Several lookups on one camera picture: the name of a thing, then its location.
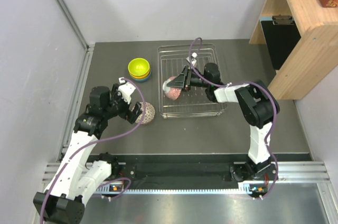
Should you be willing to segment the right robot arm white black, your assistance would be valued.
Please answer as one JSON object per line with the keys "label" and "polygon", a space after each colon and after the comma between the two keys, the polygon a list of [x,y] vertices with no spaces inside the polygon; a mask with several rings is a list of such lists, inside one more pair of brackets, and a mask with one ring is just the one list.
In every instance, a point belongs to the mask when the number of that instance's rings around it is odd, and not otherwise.
{"label": "right robot arm white black", "polygon": [[207,63],[201,74],[195,67],[185,66],[176,77],[167,79],[162,89],[167,97],[176,99],[181,91],[192,87],[205,89],[206,97],[216,103],[237,103],[250,126],[248,161],[244,165],[230,165],[230,174],[237,182],[261,178],[276,157],[269,148],[270,134],[279,113],[279,104],[262,81],[242,84],[221,81],[219,67]]}

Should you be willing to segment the black white patterned bowl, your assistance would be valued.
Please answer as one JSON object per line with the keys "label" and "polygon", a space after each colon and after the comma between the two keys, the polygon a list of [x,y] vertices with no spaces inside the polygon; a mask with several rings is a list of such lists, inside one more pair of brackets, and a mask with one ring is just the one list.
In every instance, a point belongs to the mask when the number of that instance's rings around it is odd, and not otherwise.
{"label": "black white patterned bowl", "polygon": [[164,91],[164,94],[166,95],[166,97],[168,97],[171,100],[177,100],[177,98],[180,96],[180,94],[182,92],[182,89],[180,89],[180,88],[168,87],[167,86],[167,84],[175,78],[176,78],[176,76],[171,76],[166,81],[164,81],[164,83],[162,85],[162,89]]}

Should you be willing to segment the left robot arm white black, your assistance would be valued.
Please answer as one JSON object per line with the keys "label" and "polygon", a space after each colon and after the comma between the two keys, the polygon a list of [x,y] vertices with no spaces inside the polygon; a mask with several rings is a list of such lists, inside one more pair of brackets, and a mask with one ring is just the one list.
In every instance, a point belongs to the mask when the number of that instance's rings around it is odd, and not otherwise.
{"label": "left robot arm white black", "polygon": [[120,78],[112,88],[92,88],[85,111],[75,121],[69,147],[62,162],[43,192],[33,198],[40,223],[80,223],[85,207],[105,179],[119,176],[117,161],[109,154],[99,156],[83,174],[93,148],[103,143],[101,136],[108,121],[120,117],[133,124],[145,109],[139,102],[130,108],[132,94],[139,88],[130,80]]}

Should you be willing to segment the metal wire dish rack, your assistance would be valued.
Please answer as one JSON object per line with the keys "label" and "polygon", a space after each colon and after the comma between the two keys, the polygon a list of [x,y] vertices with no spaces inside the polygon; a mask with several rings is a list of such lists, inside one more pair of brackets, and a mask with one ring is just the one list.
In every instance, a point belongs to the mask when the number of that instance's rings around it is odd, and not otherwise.
{"label": "metal wire dish rack", "polygon": [[225,103],[214,103],[207,99],[205,89],[192,87],[183,91],[176,100],[169,99],[162,86],[172,76],[178,76],[189,63],[189,45],[167,45],[157,50],[158,103],[163,118],[219,116],[227,108]]}

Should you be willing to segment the brown lattice patterned bowl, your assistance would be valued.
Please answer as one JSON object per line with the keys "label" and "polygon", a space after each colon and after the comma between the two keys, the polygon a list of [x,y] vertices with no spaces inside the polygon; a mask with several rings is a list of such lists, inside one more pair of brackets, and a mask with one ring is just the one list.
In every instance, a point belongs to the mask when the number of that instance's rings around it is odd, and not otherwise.
{"label": "brown lattice patterned bowl", "polygon": [[149,124],[155,117],[155,108],[152,104],[148,102],[142,102],[141,105],[142,114],[138,116],[138,118],[136,119],[136,123],[139,123],[142,116],[144,115],[144,119],[142,120],[141,124]]}

